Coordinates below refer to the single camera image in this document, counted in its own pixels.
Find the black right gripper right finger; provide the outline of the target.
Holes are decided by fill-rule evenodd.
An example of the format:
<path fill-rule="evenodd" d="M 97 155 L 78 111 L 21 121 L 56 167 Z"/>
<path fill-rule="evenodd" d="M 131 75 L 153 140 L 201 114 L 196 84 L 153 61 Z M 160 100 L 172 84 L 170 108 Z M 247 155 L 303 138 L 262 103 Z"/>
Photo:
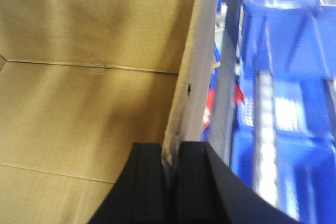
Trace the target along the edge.
<path fill-rule="evenodd" d="M 208 142 L 183 142 L 178 156 L 179 223 L 296 223 L 241 181 Z"/>

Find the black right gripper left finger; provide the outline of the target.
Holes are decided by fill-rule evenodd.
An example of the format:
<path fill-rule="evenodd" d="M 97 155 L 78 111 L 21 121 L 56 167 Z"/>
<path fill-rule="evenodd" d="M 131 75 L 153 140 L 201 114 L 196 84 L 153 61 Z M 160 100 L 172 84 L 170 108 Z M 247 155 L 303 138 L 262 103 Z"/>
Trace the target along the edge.
<path fill-rule="evenodd" d="M 127 162 L 89 223 L 171 223 L 161 145 L 133 143 Z"/>

